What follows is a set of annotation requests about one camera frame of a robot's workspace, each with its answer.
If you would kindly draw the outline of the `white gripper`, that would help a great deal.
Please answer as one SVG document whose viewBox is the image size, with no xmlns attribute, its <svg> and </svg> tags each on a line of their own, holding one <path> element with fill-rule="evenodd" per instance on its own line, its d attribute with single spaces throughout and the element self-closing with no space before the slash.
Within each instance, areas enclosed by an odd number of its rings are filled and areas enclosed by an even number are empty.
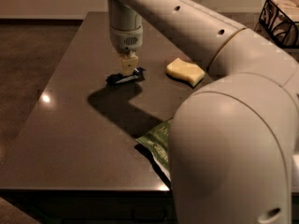
<svg viewBox="0 0 299 224">
<path fill-rule="evenodd" d="M 110 40 L 115 50 L 118 53 L 128 52 L 121 56 L 121 74 L 128 77 L 135 71 L 138 62 L 138 57 L 134 51 L 142 46 L 143 27 L 140 26 L 138 29 L 132 31 L 122 31 L 110 27 L 109 31 Z"/>
</svg>

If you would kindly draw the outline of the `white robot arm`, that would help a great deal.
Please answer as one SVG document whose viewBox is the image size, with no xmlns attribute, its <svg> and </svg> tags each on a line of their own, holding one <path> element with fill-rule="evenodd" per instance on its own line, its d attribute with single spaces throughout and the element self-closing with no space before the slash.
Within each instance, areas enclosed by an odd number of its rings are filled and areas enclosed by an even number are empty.
<svg viewBox="0 0 299 224">
<path fill-rule="evenodd" d="M 298 63 L 242 24 L 191 0 L 118 0 L 213 82 L 170 128 L 178 224 L 292 224 Z"/>
</svg>

